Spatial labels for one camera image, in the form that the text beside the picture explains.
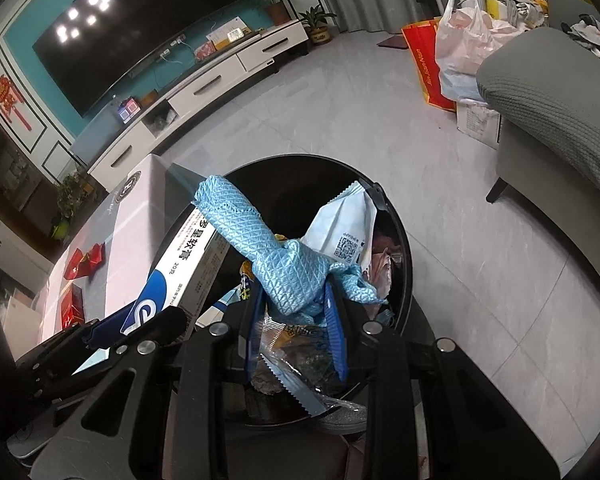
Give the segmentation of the red cigarette box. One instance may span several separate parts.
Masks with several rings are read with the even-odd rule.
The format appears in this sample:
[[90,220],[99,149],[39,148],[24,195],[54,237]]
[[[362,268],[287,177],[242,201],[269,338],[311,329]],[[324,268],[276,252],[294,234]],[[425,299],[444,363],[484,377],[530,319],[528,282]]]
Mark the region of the red cigarette box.
[[66,330],[75,325],[81,325],[84,320],[82,289],[70,283],[60,300],[61,327]]

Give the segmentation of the light blue quilted cloth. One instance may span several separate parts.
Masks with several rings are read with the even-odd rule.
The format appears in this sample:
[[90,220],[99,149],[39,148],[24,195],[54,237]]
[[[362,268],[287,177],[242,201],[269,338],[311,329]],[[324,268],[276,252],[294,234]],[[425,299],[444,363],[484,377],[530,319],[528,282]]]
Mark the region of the light blue quilted cloth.
[[229,180],[208,177],[198,186],[193,203],[224,240],[252,263],[254,276],[281,315],[317,315],[313,306],[330,274],[348,299],[359,304],[381,300],[358,264],[322,255],[300,240],[276,240],[257,208]]

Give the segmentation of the clear blue plastic bag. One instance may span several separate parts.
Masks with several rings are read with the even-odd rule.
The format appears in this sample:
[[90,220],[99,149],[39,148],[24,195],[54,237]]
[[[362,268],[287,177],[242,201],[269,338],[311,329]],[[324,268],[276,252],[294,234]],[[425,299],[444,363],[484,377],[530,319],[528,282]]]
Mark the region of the clear blue plastic bag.
[[265,314],[259,351],[266,368],[310,416],[343,408],[348,414],[366,417],[365,406],[336,398],[344,382],[323,327],[285,324]]

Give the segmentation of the red gold snack wrapper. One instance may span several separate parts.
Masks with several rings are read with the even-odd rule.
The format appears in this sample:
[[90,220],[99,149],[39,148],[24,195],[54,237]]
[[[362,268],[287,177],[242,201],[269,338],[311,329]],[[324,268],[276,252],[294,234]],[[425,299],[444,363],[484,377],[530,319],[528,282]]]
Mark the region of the red gold snack wrapper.
[[105,261],[105,244],[94,244],[87,252],[76,248],[70,257],[64,272],[64,278],[68,281],[78,278],[88,278]]

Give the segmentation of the white blue medicine box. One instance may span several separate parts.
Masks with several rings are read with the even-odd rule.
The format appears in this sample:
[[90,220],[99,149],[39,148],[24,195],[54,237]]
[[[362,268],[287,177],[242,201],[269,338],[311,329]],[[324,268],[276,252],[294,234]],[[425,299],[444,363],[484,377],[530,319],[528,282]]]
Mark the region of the white blue medicine box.
[[[187,207],[186,218],[178,230],[166,237],[166,250],[149,273],[140,296],[131,302],[131,312],[122,325],[129,335],[168,307],[179,307],[186,314],[189,338],[201,314],[208,293],[219,273],[230,244],[195,206]],[[78,367],[87,368],[105,361],[108,349],[93,350]]]

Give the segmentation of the yellow snack bag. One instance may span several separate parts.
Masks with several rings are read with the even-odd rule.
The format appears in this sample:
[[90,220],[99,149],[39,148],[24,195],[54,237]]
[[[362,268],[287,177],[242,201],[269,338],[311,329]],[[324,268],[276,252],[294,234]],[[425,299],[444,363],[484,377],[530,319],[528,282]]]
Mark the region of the yellow snack bag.
[[233,243],[234,248],[245,258],[240,265],[242,286],[252,287],[259,281],[275,307],[281,309],[287,301],[288,238],[271,232],[240,234]]

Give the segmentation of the white blue striped package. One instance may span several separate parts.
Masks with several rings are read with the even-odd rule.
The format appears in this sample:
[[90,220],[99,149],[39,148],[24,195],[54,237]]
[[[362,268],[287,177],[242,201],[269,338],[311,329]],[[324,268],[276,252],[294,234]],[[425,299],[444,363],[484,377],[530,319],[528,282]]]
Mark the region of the white blue striped package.
[[251,295],[251,286],[238,285],[231,289],[219,300],[216,300],[211,307],[201,313],[196,319],[195,325],[198,328],[205,328],[213,323],[220,322],[231,304],[237,304],[239,301],[247,300]]

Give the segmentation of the pink plastic package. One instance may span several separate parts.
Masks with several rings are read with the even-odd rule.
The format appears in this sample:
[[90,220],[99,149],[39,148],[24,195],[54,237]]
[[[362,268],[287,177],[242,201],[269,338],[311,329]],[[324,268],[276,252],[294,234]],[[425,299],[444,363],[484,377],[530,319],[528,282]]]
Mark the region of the pink plastic package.
[[402,266],[402,246],[385,234],[376,234],[372,245],[370,265],[363,272],[367,283],[373,285],[377,296],[385,300],[392,284],[392,268]]

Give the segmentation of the black trash bin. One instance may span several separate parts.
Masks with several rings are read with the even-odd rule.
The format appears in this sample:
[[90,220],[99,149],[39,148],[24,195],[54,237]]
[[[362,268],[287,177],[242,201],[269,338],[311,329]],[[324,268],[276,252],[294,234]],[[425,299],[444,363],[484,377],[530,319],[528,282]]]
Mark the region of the black trash bin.
[[368,381],[368,443],[388,446],[413,439],[417,417],[412,380],[430,362],[430,349],[409,344],[390,326],[369,318],[376,289],[356,264],[348,266],[314,252],[300,240],[276,240],[259,211],[229,180],[210,176],[198,186],[195,210],[252,264],[256,281],[249,300],[232,304],[220,322],[191,336],[182,347],[182,371],[174,422],[176,440],[197,438],[218,450],[224,441],[223,370],[230,347],[244,355],[252,372],[262,361],[282,387],[311,416],[338,408],[340,400],[308,382],[309,371],[288,358],[301,338],[274,346],[288,327],[317,310],[306,333],[313,352],[327,350],[330,374],[346,382]]

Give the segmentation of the white tv cabinet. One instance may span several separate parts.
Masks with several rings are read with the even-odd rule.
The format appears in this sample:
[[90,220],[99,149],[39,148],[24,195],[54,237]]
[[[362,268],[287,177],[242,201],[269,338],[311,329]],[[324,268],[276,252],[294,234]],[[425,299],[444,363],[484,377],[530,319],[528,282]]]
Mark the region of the white tv cabinet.
[[87,173],[112,191],[146,155],[186,122],[243,82],[275,65],[276,58],[309,40],[298,20],[239,39],[201,63],[193,73],[133,119]]

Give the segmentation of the red chinese knot decoration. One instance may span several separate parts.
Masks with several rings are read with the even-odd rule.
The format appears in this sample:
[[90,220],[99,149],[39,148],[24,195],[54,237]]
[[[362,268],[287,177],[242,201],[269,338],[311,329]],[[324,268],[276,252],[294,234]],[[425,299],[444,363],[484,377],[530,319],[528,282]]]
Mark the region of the red chinese knot decoration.
[[0,75],[0,112],[6,119],[6,122],[12,123],[12,115],[15,115],[28,131],[32,130],[31,125],[18,110],[17,105],[23,104],[24,99],[15,84],[5,74]]

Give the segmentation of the red paper shopping bag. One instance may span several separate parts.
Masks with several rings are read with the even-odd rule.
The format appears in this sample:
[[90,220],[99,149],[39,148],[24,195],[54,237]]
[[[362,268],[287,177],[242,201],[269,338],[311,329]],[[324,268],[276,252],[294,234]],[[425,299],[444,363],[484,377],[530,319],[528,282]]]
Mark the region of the red paper shopping bag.
[[404,26],[401,32],[411,51],[426,103],[446,112],[454,112],[455,103],[441,92],[439,66],[436,62],[438,23],[438,18],[420,21]]

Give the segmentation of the large black television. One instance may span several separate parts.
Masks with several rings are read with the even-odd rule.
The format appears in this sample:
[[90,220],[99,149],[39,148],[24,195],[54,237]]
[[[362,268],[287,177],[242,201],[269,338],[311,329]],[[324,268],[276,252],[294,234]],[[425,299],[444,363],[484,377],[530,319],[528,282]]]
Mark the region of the large black television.
[[33,50],[74,110],[87,114],[145,58],[238,0],[74,0]]

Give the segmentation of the grey sofa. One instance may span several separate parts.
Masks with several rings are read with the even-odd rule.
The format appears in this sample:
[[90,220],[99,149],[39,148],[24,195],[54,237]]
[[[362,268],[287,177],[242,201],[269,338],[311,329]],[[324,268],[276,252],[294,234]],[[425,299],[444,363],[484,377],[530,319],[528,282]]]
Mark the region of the grey sofa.
[[504,119],[496,175],[486,199],[511,188],[547,216],[600,277],[600,58],[564,28],[583,0],[548,0],[548,23],[487,58],[478,89]]

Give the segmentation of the white plastic bag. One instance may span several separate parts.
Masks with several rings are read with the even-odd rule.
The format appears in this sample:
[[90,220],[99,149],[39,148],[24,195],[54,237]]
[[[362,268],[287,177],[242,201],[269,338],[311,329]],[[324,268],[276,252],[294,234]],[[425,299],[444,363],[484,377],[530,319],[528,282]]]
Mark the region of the white plastic bag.
[[491,18],[479,0],[448,0],[438,23],[434,58],[442,96],[453,101],[481,101],[477,72],[482,63],[526,26]]

